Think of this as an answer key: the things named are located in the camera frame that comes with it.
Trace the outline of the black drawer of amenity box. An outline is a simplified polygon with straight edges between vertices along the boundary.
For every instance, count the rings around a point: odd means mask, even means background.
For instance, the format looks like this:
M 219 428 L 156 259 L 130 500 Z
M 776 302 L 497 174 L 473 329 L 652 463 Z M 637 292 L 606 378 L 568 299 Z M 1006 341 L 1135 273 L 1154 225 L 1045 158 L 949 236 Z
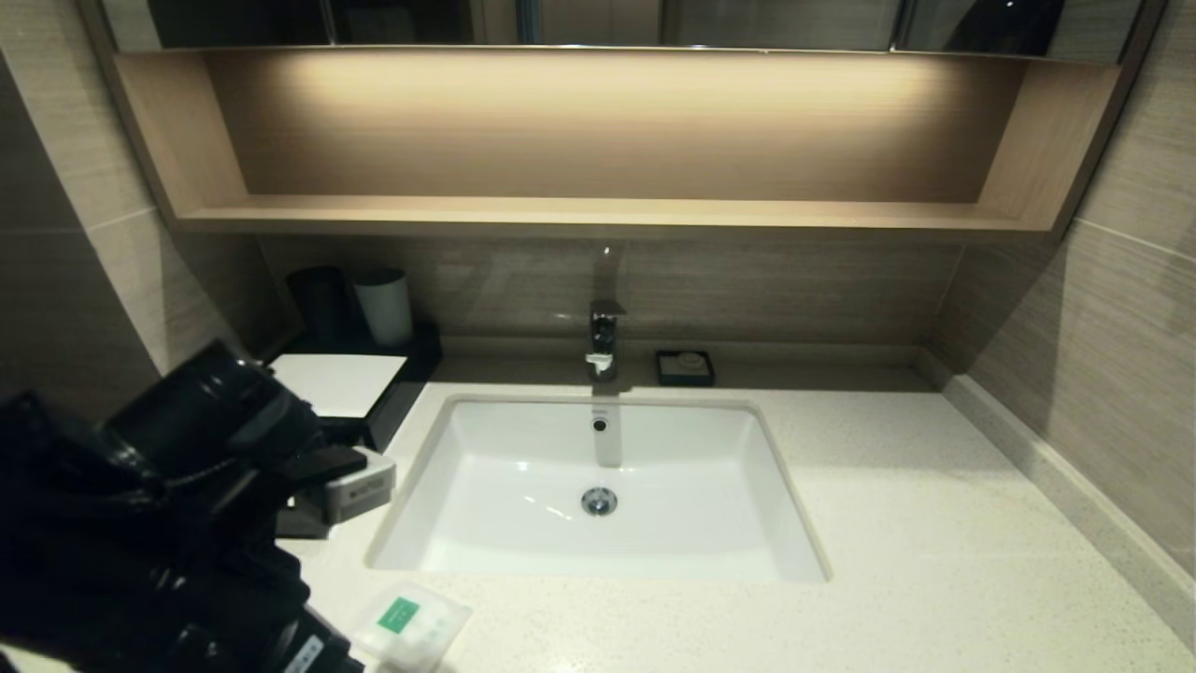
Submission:
M 323 446 L 300 461 L 299 492 L 277 514 L 275 536 L 280 539 L 327 539 L 334 526 L 321 519 L 325 482 L 364 465 L 364 457 L 353 447 L 376 449 L 364 420 L 321 418 L 321 433 Z

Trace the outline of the square clear packet green label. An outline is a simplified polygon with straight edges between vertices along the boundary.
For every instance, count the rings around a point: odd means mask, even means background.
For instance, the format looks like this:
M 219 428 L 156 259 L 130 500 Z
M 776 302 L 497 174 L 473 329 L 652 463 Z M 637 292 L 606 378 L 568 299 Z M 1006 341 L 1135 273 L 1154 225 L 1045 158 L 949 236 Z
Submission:
M 389 585 L 360 612 L 350 643 L 385 673 L 433 673 L 472 614 L 423 585 Z

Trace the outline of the black amenity box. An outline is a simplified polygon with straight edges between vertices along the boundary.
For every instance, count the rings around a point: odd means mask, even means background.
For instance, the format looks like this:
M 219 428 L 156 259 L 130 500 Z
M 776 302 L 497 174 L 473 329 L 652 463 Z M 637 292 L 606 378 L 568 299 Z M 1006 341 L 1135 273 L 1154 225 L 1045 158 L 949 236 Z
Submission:
M 354 334 L 350 341 L 343 345 L 321 345 L 309 339 L 306 334 L 299 334 L 295 339 L 288 342 L 277 353 L 277 357 L 288 353 L 360 354 L 360 356 L 402 356 L 407 359 L 403 369 L 393 378 L 392 386 L 362 418 L 367 424 L 370 436 L 373 439 L 373 451 L 379 452 L 379 454 L 384 454 L 389 443 L 392 443 L 393 435 L 405 421 L 407 412 L 414 408 L 426 384 L 431 383 L 437 367 L 443 362 L 440 331 L 432 323 L 415 324 L 413 339 L 399 348 L 377 345 L 376 341 L 371 339 L 370 334 L 365 331 Z

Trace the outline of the white ceramic sink basin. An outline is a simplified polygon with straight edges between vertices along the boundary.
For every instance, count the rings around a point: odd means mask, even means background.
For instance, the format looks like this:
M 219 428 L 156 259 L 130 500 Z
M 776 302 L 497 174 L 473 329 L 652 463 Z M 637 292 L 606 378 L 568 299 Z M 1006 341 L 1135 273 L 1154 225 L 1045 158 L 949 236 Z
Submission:
M 590 516 L 608 487 L 620 506 Z M 390 571 L 828 582 L 753 408 L 456 399 L 367 561 Z

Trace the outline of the white card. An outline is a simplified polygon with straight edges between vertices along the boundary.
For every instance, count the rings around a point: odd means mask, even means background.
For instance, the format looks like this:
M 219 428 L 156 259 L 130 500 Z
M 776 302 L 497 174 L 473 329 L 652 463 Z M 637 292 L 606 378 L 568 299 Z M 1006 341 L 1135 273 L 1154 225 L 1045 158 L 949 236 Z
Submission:
M 405 362 L 402 356 L 288 353 L 275 357 L 269 369 L 317 416 L 360 420 L 392 386 Z

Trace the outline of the black cup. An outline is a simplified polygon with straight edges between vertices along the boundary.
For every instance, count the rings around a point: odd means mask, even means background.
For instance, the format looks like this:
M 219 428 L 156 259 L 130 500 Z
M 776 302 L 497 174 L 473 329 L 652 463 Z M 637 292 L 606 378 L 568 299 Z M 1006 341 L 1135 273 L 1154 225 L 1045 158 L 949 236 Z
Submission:
M 336 265 L 313 265 L 287 274 L 285 285 L 309 339 L 343 345 L 353 337 L 353 310 L 344 273 Z

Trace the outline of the white cup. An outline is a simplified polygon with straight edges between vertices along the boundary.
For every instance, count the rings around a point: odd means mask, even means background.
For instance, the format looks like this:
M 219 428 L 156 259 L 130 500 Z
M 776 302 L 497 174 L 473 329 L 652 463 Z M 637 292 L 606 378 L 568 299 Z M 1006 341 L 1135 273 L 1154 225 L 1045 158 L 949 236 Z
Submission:
M 414 336 L 405 271 L 378 267 L 356 273 L 353 290 L 364 312 L 370 336 L 383 348 L 399 348 Z

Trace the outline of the chrome faucet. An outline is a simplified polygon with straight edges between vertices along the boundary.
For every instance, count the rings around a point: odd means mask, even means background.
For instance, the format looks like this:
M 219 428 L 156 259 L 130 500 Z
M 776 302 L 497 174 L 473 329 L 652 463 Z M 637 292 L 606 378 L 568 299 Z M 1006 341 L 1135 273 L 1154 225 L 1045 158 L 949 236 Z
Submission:
M 610 383 L 617 377 L 617 323 L 627 311 L 611 299 L 594 299 L 588 311 L 588 350 L 584 359 L 593 383 Z

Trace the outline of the black soap dish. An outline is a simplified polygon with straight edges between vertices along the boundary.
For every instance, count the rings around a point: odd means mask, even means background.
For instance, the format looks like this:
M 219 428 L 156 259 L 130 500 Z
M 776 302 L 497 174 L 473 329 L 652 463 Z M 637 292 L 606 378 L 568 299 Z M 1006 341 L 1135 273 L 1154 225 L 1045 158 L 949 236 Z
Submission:
M 704 354 L 706 363 L 708 365 L 708 371 L 701 372 L 681 371 L 676 366 L 677 353 L 679 351 L 655 353 L 658 383 L 663 387 L 709 388 L 715 386 L 715 369 L 708 351 L 701 351 Z

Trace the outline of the light wooden wall shelf niche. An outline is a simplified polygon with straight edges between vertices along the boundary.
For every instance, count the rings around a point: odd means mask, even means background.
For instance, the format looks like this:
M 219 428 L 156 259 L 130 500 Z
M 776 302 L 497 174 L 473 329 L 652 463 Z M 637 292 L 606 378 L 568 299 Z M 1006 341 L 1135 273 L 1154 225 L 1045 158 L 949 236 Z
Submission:
M 187 233 L 1051 241 L 1135 65 L 887 53 L 100 53 Z

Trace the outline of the mirrored wall cabinet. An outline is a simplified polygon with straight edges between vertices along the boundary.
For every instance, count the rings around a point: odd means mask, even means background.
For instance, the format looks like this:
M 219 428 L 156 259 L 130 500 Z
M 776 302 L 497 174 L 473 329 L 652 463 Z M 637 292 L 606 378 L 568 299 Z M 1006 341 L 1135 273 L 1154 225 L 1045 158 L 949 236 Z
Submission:
M 94 0 L 120 53 L 316 45 L 958 53 L 1117 63 L 1145 0 Z

